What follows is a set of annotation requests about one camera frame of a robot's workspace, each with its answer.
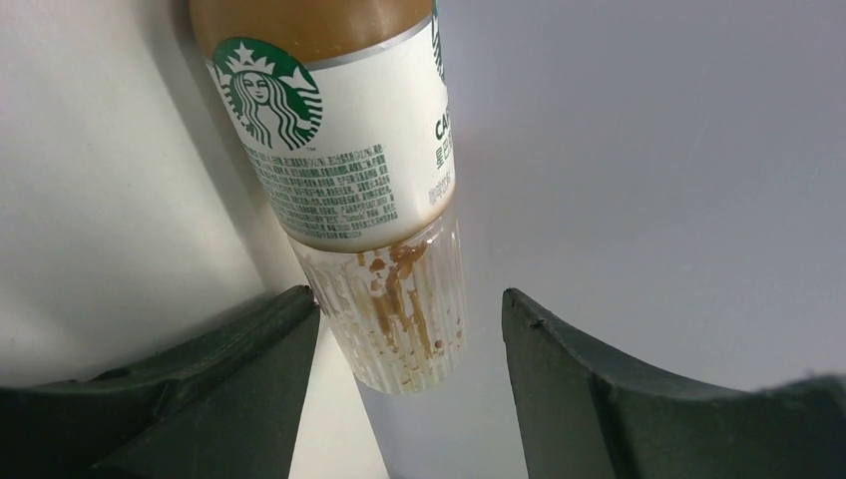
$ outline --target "starbucks bottle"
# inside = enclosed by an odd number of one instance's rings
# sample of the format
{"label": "starbucks bottle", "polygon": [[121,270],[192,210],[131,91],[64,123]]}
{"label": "starbucks bottle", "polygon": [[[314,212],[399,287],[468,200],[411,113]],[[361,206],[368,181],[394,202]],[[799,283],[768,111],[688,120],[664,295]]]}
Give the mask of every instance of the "starbucks bottle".
{"label": "starbucks bottle", "polygon": [[195,34],[355,375],[442,381],[465,344],[432,0],[192,0]]}

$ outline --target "white surface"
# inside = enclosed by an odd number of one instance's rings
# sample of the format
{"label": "white surface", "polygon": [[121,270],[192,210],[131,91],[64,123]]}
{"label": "white surface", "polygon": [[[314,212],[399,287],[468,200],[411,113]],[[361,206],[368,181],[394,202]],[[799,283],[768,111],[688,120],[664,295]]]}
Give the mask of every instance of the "white surface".
{"label": "white surface", "polygon": [[696,379],[846,371],[844,23],[842,0],[441,1],[469,357],[365,391],[392,479],[526,477],[508,286]]}
{"label": "white surface", "polygon": [[[88,378],[304,282],[189,35],[179,1],[0,2],[0,383]],[[384,476],[330,335],[302,429],[292,478]]]}

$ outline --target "brown liquid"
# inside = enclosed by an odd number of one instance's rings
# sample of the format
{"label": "brown liquid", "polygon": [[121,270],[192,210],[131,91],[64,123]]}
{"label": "brown liquid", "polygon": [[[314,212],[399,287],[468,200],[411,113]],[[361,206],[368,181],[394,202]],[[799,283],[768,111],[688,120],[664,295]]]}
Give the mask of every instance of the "brown liquid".
{"label": "brown liquid", "polygon": [[191,0],[191,18],[208,57],[223,40],[273,44],[308,64],[356,52],[411,29],[432,0]]}

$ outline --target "brown droplet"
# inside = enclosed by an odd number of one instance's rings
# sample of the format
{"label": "brown droplet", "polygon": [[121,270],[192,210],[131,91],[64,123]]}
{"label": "brown droplet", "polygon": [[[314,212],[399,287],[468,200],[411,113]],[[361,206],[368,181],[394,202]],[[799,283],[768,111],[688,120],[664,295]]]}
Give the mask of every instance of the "brown droplet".
{"label": "brown droplet", "polygon": [[370,272],[381,271],[385,268],[387,264],[385,264],[385,260],[381,257],[374,259],[373,262],[370,264]]}

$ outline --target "plastic bottle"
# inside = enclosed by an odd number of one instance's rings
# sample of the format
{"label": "plastic bottle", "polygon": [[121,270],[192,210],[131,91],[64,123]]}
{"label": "plastic bottle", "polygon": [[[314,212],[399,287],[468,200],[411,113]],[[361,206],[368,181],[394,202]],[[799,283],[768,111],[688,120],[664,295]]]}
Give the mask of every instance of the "plastic bottle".
{"label": "plastic bottle", "polygon": [[356,376],[440,382],[464,345],[431,0],[192,0],[211,77]]}

